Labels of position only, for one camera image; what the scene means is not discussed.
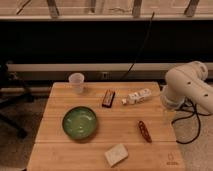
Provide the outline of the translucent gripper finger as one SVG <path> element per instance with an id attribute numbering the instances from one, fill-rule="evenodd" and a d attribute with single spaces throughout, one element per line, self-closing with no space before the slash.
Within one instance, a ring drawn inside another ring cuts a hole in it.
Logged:
<path id="1" fill-rule="evenodd" d="M 167 110 L 163 111 L 164 123 L 170 125 L 175 117 L 176 112 L 174 110 Z"/>

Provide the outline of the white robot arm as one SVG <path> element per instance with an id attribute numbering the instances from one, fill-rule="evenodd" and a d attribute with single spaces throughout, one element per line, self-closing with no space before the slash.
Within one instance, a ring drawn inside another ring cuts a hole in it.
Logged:
<path id="1" fill-rule="evenodd" d="M 166 85 L 160 95 L 161 103 L 167 110 L 178 109 L 186 98 L 213 114 L 213 87 L 205 80 L 207 66 L 193 61 L 173 67 L 165 74 Z"/>

